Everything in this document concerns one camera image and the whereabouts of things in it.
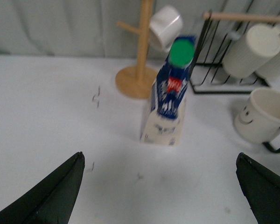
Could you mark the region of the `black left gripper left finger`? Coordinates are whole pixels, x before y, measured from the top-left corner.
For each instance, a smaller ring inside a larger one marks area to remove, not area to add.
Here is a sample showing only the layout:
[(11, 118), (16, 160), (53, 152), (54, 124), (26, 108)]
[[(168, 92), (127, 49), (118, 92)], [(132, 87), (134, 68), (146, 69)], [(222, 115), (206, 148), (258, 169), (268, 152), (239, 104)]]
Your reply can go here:
[(67, 224), (85, 167), (77, 152), (27, 193), (0, 211), (0, 224)]

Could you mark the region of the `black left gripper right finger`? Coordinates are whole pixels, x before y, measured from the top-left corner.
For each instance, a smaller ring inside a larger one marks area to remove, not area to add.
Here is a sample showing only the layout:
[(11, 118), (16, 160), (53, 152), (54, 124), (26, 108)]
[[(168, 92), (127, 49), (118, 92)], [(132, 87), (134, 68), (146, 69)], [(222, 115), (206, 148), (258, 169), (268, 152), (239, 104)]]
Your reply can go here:
[(259, 224), (280, 224), (280, 176), (244, 153), (236, 160), (236, 175)]

